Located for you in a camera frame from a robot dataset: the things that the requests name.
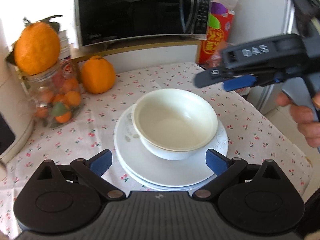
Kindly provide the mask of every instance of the finger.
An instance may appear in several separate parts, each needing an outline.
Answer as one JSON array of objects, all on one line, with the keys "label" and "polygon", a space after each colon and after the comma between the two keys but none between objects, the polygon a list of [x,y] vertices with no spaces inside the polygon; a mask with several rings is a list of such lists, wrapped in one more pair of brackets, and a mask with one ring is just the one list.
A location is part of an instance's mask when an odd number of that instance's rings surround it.
[{"label": "finger", "polygon": [[296,123],[311,123],[313,122],[313,112],[306,106],[291,105],[290,114]]},{"label": "finger", "polygon": [[320,138],[320,123],[319,122],[298,124],[298,130],[306,138],[312,138],[312,139]]},{"label": "finger", "polygon": [[317,148],[320,146],[320,138],[306,138],[306,141],[312,148]]},{"label": "finger", "polygon": [[285,95],[285,93],[281,92],[276,98],[276,103],[279,106],[287,106],[291,104],[291,100]]},{"label": "finger", "polygon": [[313,97],[313,102],[315,103],[315,106],[320,108],[320,93],[316,94]]}]

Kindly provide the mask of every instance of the cherry print tablecloth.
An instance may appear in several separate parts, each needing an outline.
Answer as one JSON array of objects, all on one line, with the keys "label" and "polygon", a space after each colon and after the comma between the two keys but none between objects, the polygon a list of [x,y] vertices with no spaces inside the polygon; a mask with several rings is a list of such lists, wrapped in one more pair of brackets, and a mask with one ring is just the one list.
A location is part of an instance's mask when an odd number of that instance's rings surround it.
[{"label": "cherry print tablecloth", "polygon": [[126,108],[143,94],[161,88],[185,89],[207,100],[227,130],[227,157],[239,156],[256,164],[272,158],[302,194],[312,173],[305,155],[235,92],[223,91],[221,84],[203,89],[193,87],[192,77],[199,71],[201,68],[195,63],[180,63],[121,73],[108,92],[83,92],[84,109],[61,129],[50,130],[36,123],[28,143],[7,165],[8,177],[0,182],[0,230],[10,238],[18,235],[14,200],[44,159],[52,159],[57,165],[69,164],[108,148],[113,152],[113,164],[102,177],[126,194],[131,190],[150,190],[125,174],[115,155],[113,130]]}]

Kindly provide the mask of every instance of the clear jar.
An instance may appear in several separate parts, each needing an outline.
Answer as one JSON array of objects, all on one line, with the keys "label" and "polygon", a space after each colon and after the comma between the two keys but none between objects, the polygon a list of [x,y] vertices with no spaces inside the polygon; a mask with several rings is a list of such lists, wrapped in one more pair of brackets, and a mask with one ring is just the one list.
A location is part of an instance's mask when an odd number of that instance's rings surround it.
[{"label": "clear jar", "polygon": [[58,60],[50,69],[27,78],[35,116],[44,126],[61,127],[79,114],[83,103],[72,65],[66,67]]}]

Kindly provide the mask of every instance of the metal pin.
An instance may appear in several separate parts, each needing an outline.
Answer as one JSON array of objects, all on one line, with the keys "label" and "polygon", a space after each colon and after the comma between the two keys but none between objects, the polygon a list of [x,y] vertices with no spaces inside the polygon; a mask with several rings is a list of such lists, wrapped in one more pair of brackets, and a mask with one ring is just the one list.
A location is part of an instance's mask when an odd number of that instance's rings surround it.
[{"label": "metal pin", "polygon": [[220,73],[220,71],[218,69],[211,70],[212,75],[218,75],[219,73]]},{"label": "metal pin", "polygon": [[108,196],[109,198],[120,198],[120,197],[122,197],[122,195],[123,195],[122,191],[116,190],[116,189],[110,190],[110,191],[107,193],[107,196]]},{"label": "metal pin", "polygon": [[196,196],[199,198],[207,198],[210,197],[211,192],[209,190],[206,189],[199,189],[195,192]]}]

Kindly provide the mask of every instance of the human thumb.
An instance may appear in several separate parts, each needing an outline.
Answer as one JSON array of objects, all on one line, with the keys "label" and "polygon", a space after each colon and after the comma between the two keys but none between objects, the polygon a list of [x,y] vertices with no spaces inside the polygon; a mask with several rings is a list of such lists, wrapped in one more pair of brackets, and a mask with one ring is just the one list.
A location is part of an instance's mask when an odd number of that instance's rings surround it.
[{"label": "human thumb", "polygon": [[314,97],[313,97],[313,102],[315,104],[316,107],[320,108],[320,93],[316,94]]}]

